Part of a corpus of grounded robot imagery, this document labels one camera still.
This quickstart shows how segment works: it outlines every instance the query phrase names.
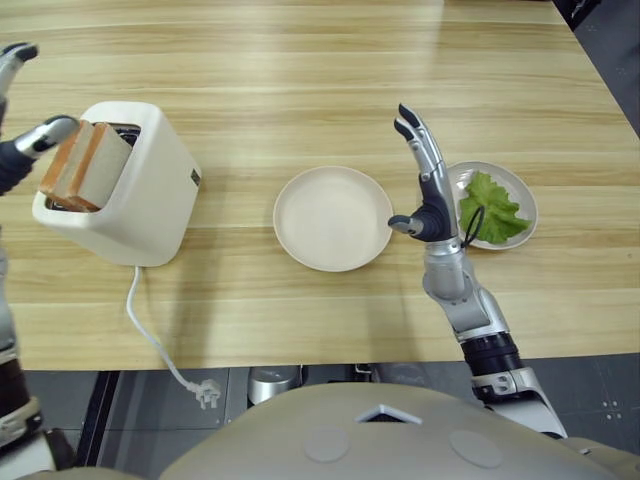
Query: floor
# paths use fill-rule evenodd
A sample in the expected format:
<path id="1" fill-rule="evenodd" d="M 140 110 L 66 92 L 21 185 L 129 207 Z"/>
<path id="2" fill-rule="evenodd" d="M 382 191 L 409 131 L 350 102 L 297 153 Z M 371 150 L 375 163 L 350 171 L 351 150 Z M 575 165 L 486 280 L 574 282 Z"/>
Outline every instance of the floor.
<path id="1" fill-rule="evenodd" d="M 603 0 L 575 34 L 640 134 L 639 22 L 638 0 Z M 640 454 L 640 354 L 527 363 L 536 370 L 570 435 Z M 340 380 L 345 368 L 313 367 L 309 380 Z M 421 369 L 421 382 L 430 388 L 475 401 L 464 363 L 427 363 Z M 195 381 L 213 377 L 223 386 L 218 408 L 200 410 L 192 395 L 166 371 L 121 376 L 102 444 L 102 465 L 157 478 L 182 453 L 246 409 L 247 369 L 193 370 L 185 376 Z M 32 393 L 41 400 L 45 425 L 62 428 L 74 445 L 95 378 L 95 372 L 27 373 Z"/>

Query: power cord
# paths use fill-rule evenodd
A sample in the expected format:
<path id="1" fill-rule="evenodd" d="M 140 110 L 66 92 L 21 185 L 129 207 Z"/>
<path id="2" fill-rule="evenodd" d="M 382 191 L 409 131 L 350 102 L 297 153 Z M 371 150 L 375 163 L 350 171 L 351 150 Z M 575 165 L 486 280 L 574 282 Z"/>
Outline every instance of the power cord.
<path id="1" fill-rule="evenodd" d="M 136 291 L 138 290 L 138 284 L 140 283 L 140 273 L 142 268 L 139 266 L 134 267 L 133 274 L 133 282 L 131 283 L 131 288 L 129 289 L 129 294 L 127 295 L 127 313 L 129 314 L 129 318 L 138 329 L 138 331 L 144 335 L 144 337 L 151 342 L 151 345 L 158 351 L 164 362 L 169 367 L 171 374 L 174 378 L 180 382 L 180 384 L 186 388 L 188 391 L 195 393 L 196 400 L 200 402 L 200 408 L 203 410 L 206 409 L 208 403 L 211 404 L 211 408 L 216 408 L 218 406 L 218 398 L 220 397 L 220 385 L 214 382 L 211 379 L 204 380 L 201 384 L 193 383 L 187 381 L 182 374 L 176 368 L 176 365 L 171 360 L 171 357 L 164 349 L 162 344 L 156 340 L 153 335 L 151 335 L 140 323 L 136 313 L 133 310 L 133 300 L 136 296 Z"/>

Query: bread slice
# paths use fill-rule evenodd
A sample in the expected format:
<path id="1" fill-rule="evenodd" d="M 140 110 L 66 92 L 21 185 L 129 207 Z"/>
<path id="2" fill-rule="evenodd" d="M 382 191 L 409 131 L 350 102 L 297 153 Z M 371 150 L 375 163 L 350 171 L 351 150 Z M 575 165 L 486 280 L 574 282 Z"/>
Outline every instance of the bread slice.
<path id="1" fill-rule="evenodd" d="M 47 197 L 68 210 L 78 211 L 78 207 L 67 199 L 67 189 L 77 165 L 84 158 L 93 130 L 91 123 L 86 120 L 80 121 L 78 130 L 58 148 L 38 188 Z"/>
<path id="2" fill-rule="evenodd" d="M 67 184 L 65 198 L 84 211 L 103 208 L 130 153 L 131 146 L 108 123 L 95 124 L 84 157 Z"/>

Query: empty plate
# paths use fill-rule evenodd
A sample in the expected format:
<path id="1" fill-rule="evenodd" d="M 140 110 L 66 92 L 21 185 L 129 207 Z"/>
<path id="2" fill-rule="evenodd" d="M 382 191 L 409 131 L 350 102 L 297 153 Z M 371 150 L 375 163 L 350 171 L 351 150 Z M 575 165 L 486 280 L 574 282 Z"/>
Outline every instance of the empty plate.
<path id="1" fill-rule="evenodd" d="M 486 162 L 462 162 L 452 165 L 448 169 L 449 182 L 451 182 L 451 190 L 453 192 L 453 200 L 456 204 L 456 217 L 460 222 L 460 200 L 468 196 L 467 185 L 471 182 L 473 174 L 476 172 L 488 173 L 491 178 L 501 187 L 504 187 L 509 194 L 509 200 L 520 205 L 520 210 L 516 213 L 517 217 L 531 220 L 531 225 L 524 232 L 509 238 L 505 243 L 494 245 L 493 243 L 483 240 L 474 240 L 471 245 L 486 250 L 507 250 L 515 248 L 526 242 L 538 224 L 538 207 L 533 198 L 533 193 L 529 187 L 515 173 L 510 172 L 504 167 Z M 464 228 L 461 225 L 460 231 L 464 236 Z"/>
<path id="2" fill-rule="evenodd" d="M 347 167 L 318 167 L 285 185 L 273 209 L 273 227 L 298 262 L 344 272 L 384 250 L 392 215 L 389 197 L 371 177 Z"/>

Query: lettuce leaf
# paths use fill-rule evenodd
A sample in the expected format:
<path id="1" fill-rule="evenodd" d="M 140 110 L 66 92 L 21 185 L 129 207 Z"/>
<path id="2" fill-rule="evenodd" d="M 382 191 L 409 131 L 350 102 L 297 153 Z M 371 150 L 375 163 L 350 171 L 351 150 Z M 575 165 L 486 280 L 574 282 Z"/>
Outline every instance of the lettuce leaf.
<path id="1" fill-rule="evenodd" d="M 466 231 L 477 208 L 484 205 L 478 240 L 498 245 L 531 225 L 530 220 L 516 217 L 520 205 L 509 201 L 507 190 L 492 181 L 488 173 L 476 172 L 466 190 L 469 196 L 460 200 L 460 228 Z"/>

